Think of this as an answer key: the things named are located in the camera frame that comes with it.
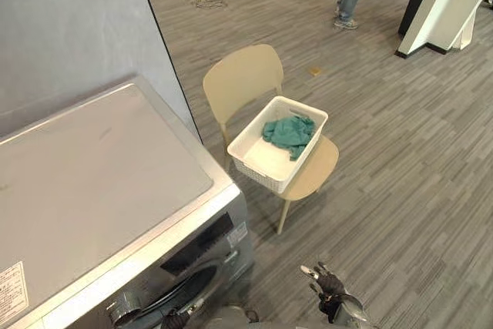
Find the green cloth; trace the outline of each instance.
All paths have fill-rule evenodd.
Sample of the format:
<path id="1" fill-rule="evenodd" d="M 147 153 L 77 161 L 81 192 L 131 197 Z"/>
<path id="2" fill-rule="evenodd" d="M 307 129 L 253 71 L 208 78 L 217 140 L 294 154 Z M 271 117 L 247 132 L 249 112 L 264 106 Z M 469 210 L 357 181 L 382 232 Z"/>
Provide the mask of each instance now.
<path id="1" fill-rule="evenodd" d="M 301 155 L 314 135 L 315 123 L 308 117 L 288 117 L 266 123 L 263 127 L 263 139 L 278 148 L 288 149 L 290 160 L 295 161 Z"/>

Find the shoe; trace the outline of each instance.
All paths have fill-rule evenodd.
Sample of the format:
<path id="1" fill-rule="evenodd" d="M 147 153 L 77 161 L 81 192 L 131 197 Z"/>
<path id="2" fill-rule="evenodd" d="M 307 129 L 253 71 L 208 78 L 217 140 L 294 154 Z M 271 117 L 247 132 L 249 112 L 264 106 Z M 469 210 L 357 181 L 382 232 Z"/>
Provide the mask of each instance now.
<path id="1" fill-rule="evenodd" d="M 341 21 L 339 18 L 334 21 L 334 26 L 338 27 L 339 29 L 346 29 L 346 30 L 355 30 L 358 28 L 358 24 L 356 21 L 353 19 L 350 19 L 349 21 Z"/>

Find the white laundry basket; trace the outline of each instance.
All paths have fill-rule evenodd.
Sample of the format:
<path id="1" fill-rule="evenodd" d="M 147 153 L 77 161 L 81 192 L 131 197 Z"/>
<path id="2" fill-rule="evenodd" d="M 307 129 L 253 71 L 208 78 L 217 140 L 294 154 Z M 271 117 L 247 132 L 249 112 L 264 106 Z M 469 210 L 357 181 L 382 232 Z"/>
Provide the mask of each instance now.
<path id="1" fill-rule="evenodd" d="M 315 122 L 314 136 L 296 161 L 288 149 L 277 148 L 263 140 L 265 123 L 292 116 L 310 117 Z M 328 115 L 319 109 L 277 96 L 228 146 L 237 169 L 276 193 L 282 193 L 315 147 Z"/>

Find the warning label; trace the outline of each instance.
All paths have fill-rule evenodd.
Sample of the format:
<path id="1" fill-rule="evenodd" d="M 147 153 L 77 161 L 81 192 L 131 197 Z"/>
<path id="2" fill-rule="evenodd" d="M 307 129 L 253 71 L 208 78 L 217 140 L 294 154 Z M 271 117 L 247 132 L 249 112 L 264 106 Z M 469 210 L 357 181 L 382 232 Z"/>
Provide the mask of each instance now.
<path id="1" fill-rule="evenodd" d="M 231 248 L 236 246 L 239 242 L 243 240 L 248 234 L 247 223 L 242 222 L 235 230 L 233 230 L 230 235 L 228 235 L 228 242 L 230 242 Z"/>
<path id="2" fill-rule="evenodd" d="M 28 305 L 21 261 L 0 273 L 0 325 L 26 309 Z"/>

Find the chair leg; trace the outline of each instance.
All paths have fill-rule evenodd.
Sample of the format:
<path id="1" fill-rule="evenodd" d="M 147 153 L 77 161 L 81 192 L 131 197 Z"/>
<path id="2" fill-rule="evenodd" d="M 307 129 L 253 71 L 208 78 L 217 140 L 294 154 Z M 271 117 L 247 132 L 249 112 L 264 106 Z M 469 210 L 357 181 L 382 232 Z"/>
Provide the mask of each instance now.
<path id="1" fill-rule="evenodd" d="M 286 221 L 287 211 L 290 210 L 290 205 L 291 205 L 290 200 L 284 202 L 283 211 L 280 215 L 279 226 L 277 228 L 277 235 L 280 235 L 283 232 L 284 221 Z"/>
<path id="2" fill-rule="evenodd" d="M 231 165 L 231 157 L 228 154 L 228 145 L 231 143 L 231 138 L 228 135 L 226 124 L 220 123 L 220 126 L 221 126 L 221 133 L 223 134 L 224 168 L 226 169 L 226 171 L 228 171 Z"/>

